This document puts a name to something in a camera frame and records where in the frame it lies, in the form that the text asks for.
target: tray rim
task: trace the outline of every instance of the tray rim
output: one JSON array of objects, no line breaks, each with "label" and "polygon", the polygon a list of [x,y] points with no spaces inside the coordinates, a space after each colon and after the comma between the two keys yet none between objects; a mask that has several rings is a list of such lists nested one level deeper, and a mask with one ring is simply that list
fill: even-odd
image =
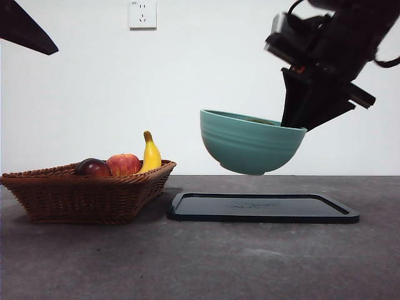
[{"label": "tray rim", "polygon": [[[179,214],[176,208],[184,198],[190,196],[211,196],[220,198],[233,198],[233,196],[242,196],[244,198],[316,198],[328,206],[336,209],[342,216],[247,216],[230,214]],[[254,193],[221,193],[221,192],[180,192],[176,194],[167,210],[167,218],[174,221],[216,221],[216,222],[265,222],[265,223],[339,223],[351,224],[359,222],[359,213],[346,206],[345,204],[323,194],[319,193],[273,193],[273,194],[254,194]]]}]

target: bowl base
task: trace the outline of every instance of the bowl base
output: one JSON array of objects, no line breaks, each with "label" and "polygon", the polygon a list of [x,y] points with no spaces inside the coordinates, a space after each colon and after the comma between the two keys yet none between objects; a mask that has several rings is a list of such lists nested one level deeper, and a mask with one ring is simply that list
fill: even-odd
[{"label": "bowl base", "polygon": [[264,175],[265,171],[260,171],[260,170],[253,170],[253,169],[243,169],[241,167],[231,167],[231,166],[225,166],[223,163],[220,163],[221,167],[223,167],[224,169],[230,170],[232,172],[235,173],[240,173],[240,174],[244,174],[244,175],[256,175],[256,176],[260,176],[260,175]]}]

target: wicker basket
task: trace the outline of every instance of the wicker basket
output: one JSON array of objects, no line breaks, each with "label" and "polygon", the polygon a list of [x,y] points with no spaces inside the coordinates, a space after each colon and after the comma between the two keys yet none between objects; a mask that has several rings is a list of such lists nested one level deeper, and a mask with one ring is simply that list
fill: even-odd
[{"label": "wicker basket", "polygon": [[78,163],[3,174],[6,186],[34,223],[127,224],[160,195],[175,162],[142,174],[75,176]]}]

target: apple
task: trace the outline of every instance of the apple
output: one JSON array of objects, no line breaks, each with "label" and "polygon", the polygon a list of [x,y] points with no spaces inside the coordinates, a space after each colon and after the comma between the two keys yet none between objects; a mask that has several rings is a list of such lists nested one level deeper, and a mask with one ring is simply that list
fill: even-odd
[{"label": "apple", "polygon": [[107,165],[113,176],[128,176],[140,171],[142,163],[133,154],[116,154],[111,156],[107,161]]},{"label": "apple", "polygon": [[111,176],[111,170],[105,161],[97,158],[87,158],[76,165],[75,175]]}]

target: bowl rim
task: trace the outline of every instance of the bowl rim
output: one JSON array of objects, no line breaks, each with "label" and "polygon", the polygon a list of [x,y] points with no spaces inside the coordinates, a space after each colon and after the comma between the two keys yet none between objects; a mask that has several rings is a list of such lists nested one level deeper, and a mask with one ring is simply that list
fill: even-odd
[{"label": "bowl rim", "polygon": [[[254,117],[254,116],[249,116],[247,114],[237,114],[235,112],[229,112],[229,111],[217,111],[214,109],[201,109],[200,113],[206,113],[206,114],[211,114],[214,116],[219,116],[222,118],[226,118],[226,119],[232,119],[232,120],[237,120],[237,121],[241,121],[241,122],[245,122],[245,123],[249,123],[249,124],[255,124],[255,125],[260,125],[260,126],[269,126],[269,127],[275,127],[275,128],[280,128],[280,129],[287,129],[287,130],[292,130],[292,131],[305,131],[307,132],[307,128],[302,127],[302,128],[294,128],[294,127],[282,127],[281,126],[281,122],[278,121],[274,121],[274,120],[269,120],[269,119],[264,119],[263,117]],[[233,114],[236,116],[240,116],[240,117],[245,117],[245,118],[254,118],[254,119],[260,119],[263,121],[269,121],[269,122],[273,122],[273,123],[278,123],[279,125],[270,125],[270,124],[264,124],[264,123],[258,123],[258,122],[252,122],[252,121],[247,121],[247,120],[243,120],[243,119],[238,119],[236,117],[228,117],[228,116],[224,116],[223,114]]]}]

